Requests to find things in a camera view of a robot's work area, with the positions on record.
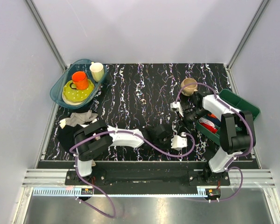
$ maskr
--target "yellow-green plate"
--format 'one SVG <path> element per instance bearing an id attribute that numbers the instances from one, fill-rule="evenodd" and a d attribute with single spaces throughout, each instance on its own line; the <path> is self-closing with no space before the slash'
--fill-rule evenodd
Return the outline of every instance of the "yellow-green plate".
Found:
<path id="1" fill-rule="evenodd" d="M 77 103 L 71 102 L 65 98 L 64 94 L 62 94 L 62 99 L 66 104 L 72 105 L 72 106 L 77 106 L 77 105 L 80 105 L 81 103 L 83 103 L 83 102 L 77 102 Z"/>
<path id="2" fill-rule="evenodd" d="M 73 103 L 78 103 L 78 102 L 83 102 L 84 100 L 87 99 L 87 97 L 91 94 L 91 92 L 94 89 L 93 83 L 88 79 L 89 86 L 86 90 L 74 90 L 70 87 L 70 84 L 73 81 L 70 80 L 67 82 L 67 84 L 63 87 L 63 95 L 64 97 L 73 102 Z"/>

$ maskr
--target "white cup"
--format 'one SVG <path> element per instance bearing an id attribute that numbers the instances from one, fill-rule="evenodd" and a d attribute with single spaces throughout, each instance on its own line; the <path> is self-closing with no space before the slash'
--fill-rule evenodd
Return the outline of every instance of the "white cup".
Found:
<path id="1" fill-rule="evenodd" d="M 104 76 L 104 66 L 102 63 L 92 62 L 89 69 L 91 71 L 92 77 L 96 82 L 99 82 Z"/>

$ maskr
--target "yellow polka dot plate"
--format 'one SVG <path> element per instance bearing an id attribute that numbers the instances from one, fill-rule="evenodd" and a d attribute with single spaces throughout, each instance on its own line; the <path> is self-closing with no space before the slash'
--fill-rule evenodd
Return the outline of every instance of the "yellow polka dot plate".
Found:
<path id="1" fill-rule="evenodd" d="M 94 85 L 89 79 L 88 79 L 89 86 L 86 90 L 72 89 L 70 87 L 70 84 L 72 82 L 73 82 L 72 80 L 68 81 L 67 84 L 63 87 L 63 95 L 67 100 L 73 103 L 83 102 L 84 100 L 87 99 L 87 97 L 91 94 L 91 92 L 94 89 Z"/>

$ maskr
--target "cable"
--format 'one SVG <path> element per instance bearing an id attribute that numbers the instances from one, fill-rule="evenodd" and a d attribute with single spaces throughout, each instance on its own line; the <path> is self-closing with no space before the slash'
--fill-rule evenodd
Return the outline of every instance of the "cable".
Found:
<path id="1" fill-rule="evenodd" d="M 180 96 L 182 90 L 183 90 L 185 87 L 187 87 L 187 86 L 189 86 L 189 85 L 191 85 L 191 84 L 185 85 L 185 86 L 183 86 L 183 87 L 180 89 L 180 91 L 178 92 L 178 95 L 177 95 L 177 97 L 176 97 L 175 102 L 178 101 L 178 98 L 179 98 L 179 96 Z M 208 87 L 210 90 L 213 91 L 214 96 L 215 96 L 215 99 L 216 99 L 218 102 L 220 102 L 221 104 L 225 105 L 227 108 L 229 108 L 229 105 L 228 105 L 228 104 L 226 104 L 224 101 L 222 101 L 222 100 L 220 100 L 219 98 L 217 98 L 217 93 L 216 93 L 216 91 L 215 91 L 213 88 L 211 88 L 210 86 L 208 86 L 207 84 L 204 84 L 204 83 L 196 83 L 196 84 L 199 84 L 199 85 L 203 85 L 203 86 Z M 244 119 L 237 111 L 233 110 L 232 108 L 229 108 L 229 109 L 230 109 L 231 111 L 233 111 L 236 115 L 238 115 L 238 116 L 241 118 L 241 120 L 243 121 L 243 123 L 244 123 L 244 125 L 246 126 L 246 128 L 247 128 L 247 130 L 248 130 L 248 133 L 249 133 L 249 135 L 250 135 L 250 147 L 249 147 L 249 149 L 248 149 L 246 152 L 244 152 L 243 154 L 238 155 L 238 156 L 245 156 L 245 155 L 247 155 L 247 154 L 249 154 L 249 153 L 251 152 L 252 147 L 253 147 L 252 131 L 251 131 L 251 129 L 250 129 L 248 123 L 245 121 L 245 119 Z M 99 136 L 104 135 L 104 134 L 110 134 L 110 133 L 115 133 L 115 131 L 107 131 L 107 132 L 102 132 L 102 133 L 93 135 L 93 136 L 91 136 L 91 137 L 89 137 L 89 138 L 87 138 L 87 139 L 85 139 L 85 140 L 83 140 L 83 141 L 81 141 L 81 142 L 75 144 L 72 148 L 70 148 L 70 152 L 74 154 L 74 150 L 75 150 L 77 147 L 79 147 L 80 145 L 82 145 L 82 144 L 84 144 L 84 143 L 86 143 L 86 142 L 88 142 L 88 141 L 90 141 L 90 140 L 92 140 L 92 139 L 94 139 L 94 138 L 96 138 L 96 137 L 99 137 Z M 192 139 L 193 145 L 192 145 L 192 148 L 191 148 L 188 152 L 186 152 L 185 154 L 182 154 L 182 155 L 172 155 L 172 154 L 166 153 L 166 152 L 162 151 L 161 149 L 159 149 L 158 147 L 154 146 L 154 145 L 153 145 L 152 143 L 150 143 L 148 140 L 144 139 L 141 135 L 138 135 L 138 134 L 136 134 L 136 133 L 133 133 L 133 132 L 130 132 L 130 131 L 118 131 L 118 133 L 127 133 L 127 134 L 131 134 L 131 135 L 135 135 L 136 137 L 142 139 L 144 142 L 146 142 L 148 145 L 150 145 L 152 148 L 154 148 L 155 150 L 159 151 L 160 153 L 165 154 L 165 155 L 167 155 L 167 156 L 175 157 L 175 158 L 180 158 L 180 157 L 184 157 L 184 156 L 189 155 L 189 154 L 193 151 L 193 149 L 194 149 L 194 147 L 195 147 L 195 139 L 194 139 L 194 137 L 193 137 L 191 134 L 189 134 L 189 133 L 185 133 L 185 134 L 186 134 L 187 136 L 189 136 L 189 137 Z M 74 156 L 75 156 L 75 168 L 76 168 L 77 176 L 78 176 L 84 183 L 86 183 L 86 184 L 92 186 L 93 188 L 96 188 L 97 190 L 99 190 L 100 192 L 102 192 L 102 193 L 106 196 L 106 198 L 108 199 L 108 201 L 110 202 L 110 204 L 111 204 L 111 206 L 112 206 L 113 215 L 111 216 L 111 215 L 109 215 L 109 214 L 107 214 L 107 213 L 105 213 L 105 212 L 99 210 L 98 208 L 94 207 L 93 205 L 91 205 L 91 204 L 89 204 L 89 203 L 87 203 L 87 202 L 84 202 L 84 201 L 82 201 L 82 200 L 80 200 L 80 203 L 86 204 L 87 206 L 91 207 L 92 209 L 94 209 L 95 211 L 99 212 L 100 214 L 102 214 L 102 215 L 104 215 L 104 216 L 106 216 L 106 217 L 114 218 L 114 217 L 116 216 L 116 210 L 115 210 L 115 206 L 114 206 L 114 204 L 113 204 L 113 201 L 111 200 L 111 198 L 110 198 L 101 188 L 97 187 L 96 185 L 93 185 L 93 184 L 89 183 L 88 181 L 86 181 L 86 180 L 80 175 L 80 173 L 79 173 L 79 171 L 78 171 L 78 166 L 77 166 L 78 158 L 77 158 L 77 155 L 74 154 Z M 227 167 L 229 166 L 229 164 L 230 164 L 232 161 L 233 161 L 233 158 L 230 159 L 230 161 L 227 162 L 227 163 L 228 163 Z M 233 168 L 236 168 L 236 169 L 238 169 L 238 170 L 240 171 L 240 173 L 241 173 L 241 183 L 240 183 L 239 188 L 237 189 L 237 191 L 236 191 L 232 196 L 230 196 L 230 197 L 228 197 L 228 198 L 225 198 L 225 199 L 222 199 L 221 201 L 226 201 L 226 200 L 232 199 L 233 197 L 236 196 L 236 194 L 239 192 L 239 190 L 240 190 L 241 187 L 242 187 L 242 184 L 243 184 L 243 173 L 242 173 L 242 171 L 241 171 L 238 167 L 231 167 L 231 168 L 229 168 L 229 169 L 227 170 L 227 172 L 228 172 L 229 170 L 233 169 Z"/>
<path id="2" fill-rule="evenodd" d="M 217 189 L 219 189 L 220 186 L 221 186 L 221 182 L 220 182 L 220 180 L 218 180 L 218 187 L 217 187 Z"/>
<path id="3" fill-rule="evenodd" d="M 233 160 L 234 160 L 235 158 L 241 157 L 241 156 L 246 156 L 246 155 L 248 155 L 248 154 L 252 151 L 252 148 L 253 148 L 253 135 L 252 135 L 251 128 L 249 127 L 248 123 L 247 123 L 246 120 L 243 118 L 243 116 L 240 115 L 239 112 L 237 112 L 237 111 L 234 110 L 233 108 L 230 108 L 230 106 L 229 106 L 226 102 L 224 102 L 223 100 L 221 100 L 220 98 L 218 98 L 218 97 L 217 97 L 216 91 L 215 91 L 213 88 L 211 88 L 209 85 L 207 85 L 207 84 L 204 84 L 204 83 L 190 83 L 190 84 L 184 85 L 184 86 L 179 90 L 175 102 L 178 101 L 178 98 L 179 98 L 179 96 L 180 96 L 182 90 L 183 90 L 185 87 L 187 87 L 187 86 L 189 86 L 189 85 L 193 85 L 193 84 L 203 85 L 203 86 L 206 86 L 207 88 L 209 88 L 210 90 L 212 90 L 213 93 L 214 93 L 215 99 L 216 99 L 218 102 L 220 102 L 221 104 L 223 104 L 224 106 L 226 106 L 227 108 L 229 108 L 230 111 L 232 111 L 232 112 L 234 112 L 236 115 L 238 115 L 238 117 L 243 121 L 243 123 L 244 123 L 244 125 L 246 126 L 246 129 L 247 129 L 247 131 L 248 131 L 248 134 L 250 135 L 250 145 L 249 145 L 249 148 L 248 148 L 246 151 L 244 151 L 242 154 L 240 154 L 240 155 L 235 155 L 235 156 L 232 157 L 229 161 L 227 161 L 227 163 L 225 164 L 225 169 L 226 169 L 226 168 L 233 162 Z"/>
<path id="4" fill-rule="evenodd" d="M 227 198 L 220 199 L 220 200 L 219 200 L 220 202 L 225 202 L 225 201 L 228 201 L 228 200 L 234 198 L 234 197 L 239 193 L 239 191 L 240 191 L 241 188 L 242 188 L 243 181 L 244 181 L 243 172 L 242 172 L 241 169 L 238 168 L 238 167 L 230 167 L 230 168 L 229 168 L 228 170 L 226 170 L 226 171 L 229 172 L 231 169 L 237 169 L 237 170 L 239 170 L 239 173 L 241 174 L 241 182 L 240 182 L 240 184 L 239 184 L 238 189 L 237 189 L 231 196 L 229 196 L 229 197 L 227 197 Z M 196 200 L 196 199 L 192 199 L 192 198 L 185 198 L 185 199 L 186 199 L 186 200 L 189 200 L 189 201 L 193 201 L 193 202 L 208 202 L 208 203 L 210 203 L 210 202 L 217 202 L 217 201 Z"/>
<path id="5" fill-rule="evenodd" d="M 94 207 L 93 205 L 91 205 L 91 204 L 89 204 L 89 203 L 87 203 L 87 202 L 85 202 L 85 201 L 82 201 L 81 199 L 80 199 L 79 202 L 80 202 L 80 203 L 83 203 L 83 204 L 86 204 L 87 206 L 91 207 L 92 209 L 94 209 L 94 210 L 97 211 L 98 213 L 100 213 L 100 214 L 102 214 L 102 215 L 104 215 L 104 216 L 106 216 L 106 217 L 108 217 L 108 218 L 114 218 L 114 217 L 116 216 L 116 211 L 115 211 L 114 203 L 113 203 L 113 201 L 111 200 L 111 198 L 110 198 L 101 188 L 99 188 L 99 187 L 96 186 L 96 185 L 93 185 L 93 184 L 89 183 L 88 181 L 86 181 L 86 180 L 80 175 L 79 170 L 78 170 L 78 156 L 75 154 L 74 150 L 75 150 L 77 147 L 79 147 L 80 145 L 82 145 L 82 144 L 84 144 L 84 143 L 86 143 L 86 142 L 88 142 L 88 141 L 90 141 L 90 140 L 92 140 L 92 139 L 94 139 L 94 138 L 96 138 L 96 137 L 99 137 L 99 136 L 102 136 L 102 135 L 105 135 L 105 134 L 111 134 L 111 133 L 115 133 L 115 131 L 106 131 L 106 132 L 102 132 L 102 133 L 95 134 L 95 135 L 93 135 L 93 136 L 91 136 L 91 137 L 89 137 L 89 138 L 87 138 L 87 139 L 85 139 L 85 140 L 83 140 L 83 141 L 81 141 L 81 142 L 75 144 L 72 148 L 70 148 L 70 152 L 73 153 L 74 156 L 75 156 L 75 169 L 76 169 L 77 176 L 78 176 L 84 183 L 86 183 L 86 184 L 92 186 L 93 188 L 98 189 L 100 192 L 102 192 L 102 193 L 106 196 L 106 198 L 108 199 L 108 201 L 110 202 L 110 204 L 111 204 L 111 206 L 112 206 L 113 215 L 111 216 L 111 215 L 109 215 L 109 214 L 103 212 L 102 210 L 99 210 L 98 208 Z M 176 158 L 184 157 L 184 156 L 189 155 L 189 154 L 193 151 L 193 149 L 194 149 L 194 147 L 195 147 L 195 139 L 194 139 L 194 137 L 193 137 L 191 134 L 189 134 L 189 133 L 185 133 L 185 134 L 186 134 L 187 136 L 189 136 L 189 137 L 192 139 L 193 145 L 192 145 L 192 148 L 191 148 L 187 153 L 182 154 L 182 155 L 172 155 L 172 154 L 166 153 L 166 152 L 160 150 L 158 147 L 154 146 L 154 145 L 153 145 L 152 143 L 150 143 L 149 141 L 147 141 L 147 140 L 146 140 L 145 138 L 143 138 L 141 135 L 136 134 L 136 133 L 134 133 L 134 132 L 131 132 L 131 131 L 118 131 L 118 133 L 127 133 L 127 134 L 131 134 L 131 135 L 135 135 L 136 137 L 142 139 L 144 142 L 146 142 L 147 144 L 149 144 L 152 148 L 156 149 L 156 150 L 159 151 L 160 153 L 163 153 L 163 154 L 165 154 L 165 155 L 167 155 L 167 156 L 176 157 Z"/>

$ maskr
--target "black cloth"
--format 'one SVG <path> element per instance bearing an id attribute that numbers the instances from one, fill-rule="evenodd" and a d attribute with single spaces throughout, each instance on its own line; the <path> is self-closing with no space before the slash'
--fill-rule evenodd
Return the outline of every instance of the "black cloth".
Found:
<path id="1" fill-rule="evenodd" d="M 70 153 L 70 148 L 75 145 L 74 133 L 82 129 L 83 127 L 80 125 L 76 125 L 75 127 L 66 125 L 63 129 L 59 126 L 57 130 L 56 138 L 59 141 L 59 148 L 64 150 L 65 152 Z"/>

